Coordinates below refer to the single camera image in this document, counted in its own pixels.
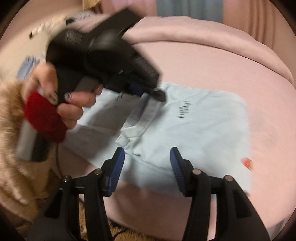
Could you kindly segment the beige fuzzy sleeve forearm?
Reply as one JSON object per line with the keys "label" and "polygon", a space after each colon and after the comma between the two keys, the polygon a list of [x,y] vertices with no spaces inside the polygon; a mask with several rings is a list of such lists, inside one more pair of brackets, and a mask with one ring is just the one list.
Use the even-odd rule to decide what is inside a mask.
{"label": "beige fuzzy sleeve forearm", "polygon": [[32,222],[39,212],[39,201],[48,197],[51,160],[36,163],[15,157],[23,97],[36,85],[47,95],[57,90],[55,79],[1,82],[1,207],[14,226]]}

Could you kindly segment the left hand painted nails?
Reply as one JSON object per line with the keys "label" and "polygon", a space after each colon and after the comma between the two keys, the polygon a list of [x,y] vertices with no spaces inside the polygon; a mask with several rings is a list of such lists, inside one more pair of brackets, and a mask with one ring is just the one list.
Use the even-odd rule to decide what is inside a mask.
{"label": "left hand painted nails", "polygon": [[[55,67],[48,62],[37,64],[21,88],[21,98],[27,102],[30,93],[41,87],[45,95],[53,103],[57,103],[58,78]],[[96,102],[96,97],[102,93],[103,85],[97,85],[92,92],[69,92],[65,94],[65,103],[57,107],[67,129],[71,130],[83,115],[83,108],[90,108]]]}

